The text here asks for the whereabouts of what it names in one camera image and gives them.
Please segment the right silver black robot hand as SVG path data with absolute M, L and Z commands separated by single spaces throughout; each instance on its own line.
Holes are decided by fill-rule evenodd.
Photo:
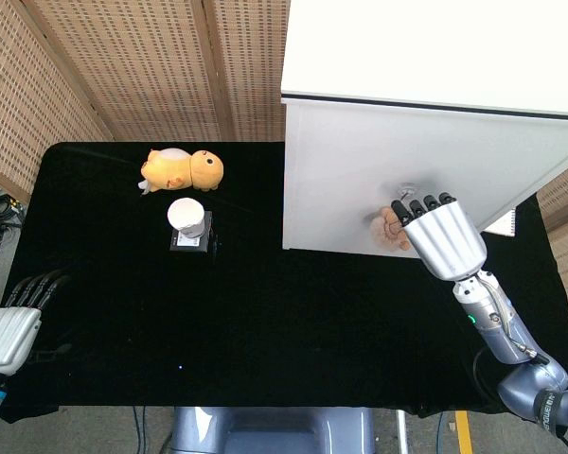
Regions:
M 391 202 L 410 244 L 438 279 L 464 281 L 482 269 L 487 248 L 457 198 L 447 192 L 422 201 Z

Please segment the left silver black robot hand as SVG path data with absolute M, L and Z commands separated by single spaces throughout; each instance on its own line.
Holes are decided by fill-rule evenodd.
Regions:
M 0 374 L 14 375 L 25 363 L 46 306 L 70 280 L 61 270 L 20 281 L 0 306 Z

